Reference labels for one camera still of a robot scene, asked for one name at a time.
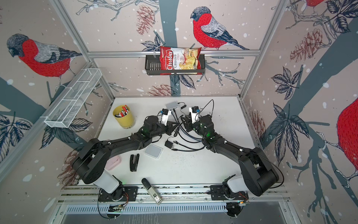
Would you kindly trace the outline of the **white network switch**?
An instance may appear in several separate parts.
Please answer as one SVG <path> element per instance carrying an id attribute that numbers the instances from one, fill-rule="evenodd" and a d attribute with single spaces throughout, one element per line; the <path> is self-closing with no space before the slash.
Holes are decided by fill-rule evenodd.
<path id="1" fill-rule="evenodd" d="M 154 144 L 150 144 L 149 146 L 146 147 L 146 149 L 144 150 L 144 153 L 149 157 L 152 157 L 154 159 L 159 159 L 162 151 L 163 151 L 163 148 L 156 146 Z"/>
<path id="2" fill-rule="evenodd" d="M 179 107 L 179 103 L 177 101 L 169 102 L 165 104 L 166 109 L 172 110 Z"/>

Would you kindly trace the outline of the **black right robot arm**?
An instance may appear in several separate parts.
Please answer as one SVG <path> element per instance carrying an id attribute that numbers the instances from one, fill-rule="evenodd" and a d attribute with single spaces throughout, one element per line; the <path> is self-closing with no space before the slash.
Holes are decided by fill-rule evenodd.
<path id="1" fill-rule="evenodd" d="M 240 166 L 243 182 L 255 196 L 261 196 L 279 181 L 279 175 L 262 149 L 241 147 L 227 141 L 215 132 L 212 116 L 206 115 L 192 121 L 192 116 L 180 118 L 187 132 L 194 131 L 210 151 L 223 155 Z"/>

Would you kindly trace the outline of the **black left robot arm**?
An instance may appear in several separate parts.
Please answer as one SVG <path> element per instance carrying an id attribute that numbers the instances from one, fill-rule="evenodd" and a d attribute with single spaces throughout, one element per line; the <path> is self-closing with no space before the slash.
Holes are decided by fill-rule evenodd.
<path id="1" fill-rule="evenodd" d="M 178 122 L 159 122 L 158 116 L 148 116 L 143 126 L 129 137 L 100 141 L 91 139 L 80 151 L 71 166 L 85 184 L 93 184 L 112 195 L 115 200 L 122 197 L 123 184 L 105 170 L 109 159 L 135 150 L 141 150 L 153 142 L 153 138 L 164 134 L 171 136 Z"/>

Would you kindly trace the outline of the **yellow cup with pens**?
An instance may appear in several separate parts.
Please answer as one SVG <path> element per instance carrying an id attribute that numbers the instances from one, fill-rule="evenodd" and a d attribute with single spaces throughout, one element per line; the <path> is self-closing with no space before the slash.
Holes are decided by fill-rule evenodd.
<path id="1" fill-rule="evenodd" d="M 113 116 L 119 123 L 119 125 L 124 129 L 129 129 L 134 126 L 135 118 L 131 109 L 127 105 L 117 106 L 113 111 Z"/>

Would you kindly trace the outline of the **black stapler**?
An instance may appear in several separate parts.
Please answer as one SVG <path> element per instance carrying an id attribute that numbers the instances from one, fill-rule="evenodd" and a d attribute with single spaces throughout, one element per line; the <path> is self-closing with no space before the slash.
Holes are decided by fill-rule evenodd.
<path id="1" fill-rule="evenodd" d="M 130 156 L 130 171 L 136 172 L 139 164 L 140 154 Z"/>

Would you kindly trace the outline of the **black grey remote device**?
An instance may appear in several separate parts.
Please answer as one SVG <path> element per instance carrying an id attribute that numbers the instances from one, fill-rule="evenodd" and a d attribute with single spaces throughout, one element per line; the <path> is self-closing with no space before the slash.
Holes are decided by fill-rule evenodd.
<path id="1" fill-rule="evenodd" d="M 157 205 L 160 205 L 162 203 L 162 201 L 163 201 L 161 196 L 160 196 L 160 194 L 155 190 L 155 188 L 150 184 L 150 182 L 146 178 L 143 178 L 141 180 L 141 182 L 142 182 L 142 185 L 144 186 L 144 188 L 149 193 L 149 195 L 155 201 L 155 203 Z"/>

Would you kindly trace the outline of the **red cassava chips bag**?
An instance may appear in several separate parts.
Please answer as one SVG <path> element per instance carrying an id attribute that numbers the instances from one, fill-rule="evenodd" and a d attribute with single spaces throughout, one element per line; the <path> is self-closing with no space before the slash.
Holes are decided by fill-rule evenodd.
<path id="1" fill-rule="evenodd" d="M 169 65 L 171 60 L 179 61 L 182 70 L 191 70 L 198 68 L 198 59 L 201 53 L 201 48 L 173 48 L 160 47 L 160 61 L 162 69 L 165 65 Z"/>

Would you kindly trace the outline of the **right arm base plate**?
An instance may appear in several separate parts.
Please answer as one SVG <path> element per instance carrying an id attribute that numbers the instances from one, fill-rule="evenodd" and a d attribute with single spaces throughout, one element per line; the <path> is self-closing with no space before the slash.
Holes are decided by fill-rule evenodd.
<path id="1" fill-rule="evenodd" d="M 213 201 L 237 200 L 247 201 L 249 199 L 247 191 L 232 192 L 228 187 L 223 185 L 211 185 L 207 194 Z"/>

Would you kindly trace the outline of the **black wall basket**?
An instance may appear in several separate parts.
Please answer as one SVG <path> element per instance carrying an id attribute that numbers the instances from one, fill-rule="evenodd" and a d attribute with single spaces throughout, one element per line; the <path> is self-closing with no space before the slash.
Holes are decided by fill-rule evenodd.
<path id="1" fill-rule="evenodd" d="M 191 70 L 182 70 L 179 61 L 174 59 L 169 62 L 169 65 L 165 65 L 165 69 L 162 69 L 159 56 L 146 55 L 145 58 L 145 70 L 147 75 L 202 75 L 206 71 L 205 55 L 200 54 L 198 59 L 198 68 Z"/>

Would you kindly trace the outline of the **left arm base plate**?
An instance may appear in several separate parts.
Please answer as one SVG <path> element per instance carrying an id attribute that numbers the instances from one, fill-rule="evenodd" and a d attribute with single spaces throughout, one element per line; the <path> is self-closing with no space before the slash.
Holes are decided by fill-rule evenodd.
<path id="1" fill-rule="evenodd" d="M 137 198 L 138 189 L 137 186 L 124 185 L 111 194 L 100 189 L 98 202 L 134 202 Z"/>

